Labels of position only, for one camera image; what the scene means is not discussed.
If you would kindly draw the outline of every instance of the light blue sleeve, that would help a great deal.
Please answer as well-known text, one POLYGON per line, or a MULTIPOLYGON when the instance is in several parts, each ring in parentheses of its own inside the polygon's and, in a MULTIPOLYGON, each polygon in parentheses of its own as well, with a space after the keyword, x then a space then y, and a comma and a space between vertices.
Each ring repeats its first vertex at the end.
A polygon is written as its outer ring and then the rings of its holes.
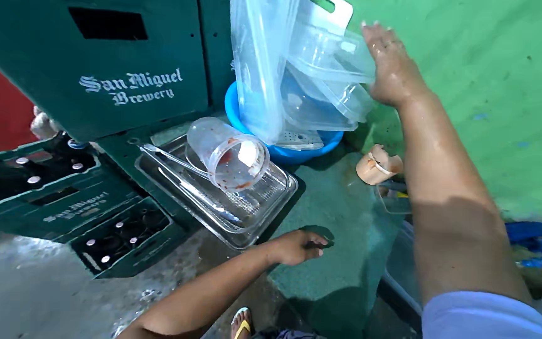
POLYGON ((542 339, 542 315, 509 297, 449 292, 428 302, 422 332, 424 339, 542 339))

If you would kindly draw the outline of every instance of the dirty plastic cup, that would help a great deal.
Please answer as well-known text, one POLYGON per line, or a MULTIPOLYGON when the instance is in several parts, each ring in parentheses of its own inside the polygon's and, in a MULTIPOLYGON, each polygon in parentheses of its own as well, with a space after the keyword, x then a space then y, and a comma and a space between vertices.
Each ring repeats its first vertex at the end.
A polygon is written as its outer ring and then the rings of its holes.
POLYGON ((217 118, 194 121, 187 131, 187 143, 206 166, 208 179, 225 191, 252 187, 269 166, 264 143, 217 118))

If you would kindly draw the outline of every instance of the green wall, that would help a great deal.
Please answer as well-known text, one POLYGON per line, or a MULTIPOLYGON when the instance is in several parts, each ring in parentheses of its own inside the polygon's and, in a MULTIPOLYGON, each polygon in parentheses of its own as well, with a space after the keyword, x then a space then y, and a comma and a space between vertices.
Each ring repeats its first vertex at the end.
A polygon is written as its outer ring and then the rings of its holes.
MULTIPOLYGON (((440 96, 505 218, 542 220, 542 1, 349 0, 349 29, 394 27, 440 96)), ((388 107, 347 135, 402 153, 388 107)))

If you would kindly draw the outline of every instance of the green floor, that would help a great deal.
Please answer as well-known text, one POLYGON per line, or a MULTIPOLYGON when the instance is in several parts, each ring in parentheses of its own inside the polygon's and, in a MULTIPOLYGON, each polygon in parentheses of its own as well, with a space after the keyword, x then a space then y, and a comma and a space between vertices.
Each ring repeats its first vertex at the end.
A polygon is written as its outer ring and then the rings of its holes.
POLYGON ((316 260, 278 266, 270 278, 309 324, 330 338, 360 338, 376 297, 399 217, 384 212, 355 172, 361 155, 341 143, 328 155, 288 168, 300 180, 279 236, 311 227, 333 245, 316 260))

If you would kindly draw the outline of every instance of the san miguel brewery crate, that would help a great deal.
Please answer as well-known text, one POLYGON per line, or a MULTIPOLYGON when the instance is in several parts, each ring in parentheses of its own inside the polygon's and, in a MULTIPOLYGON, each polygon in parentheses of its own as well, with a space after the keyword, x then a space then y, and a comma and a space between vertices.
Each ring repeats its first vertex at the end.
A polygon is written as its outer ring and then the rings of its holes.
POLYGON ((64 243, 137 193, 95 152, 56 137, 0 152, 0 231, 64 243))
POLYGON ((186 233, 147 197, 71 240, 95 279, 131 277, 174 250, 186 233))
POLYGON ((198 3, 0 0, 0 71, 81 143, 206 111, 198 3))

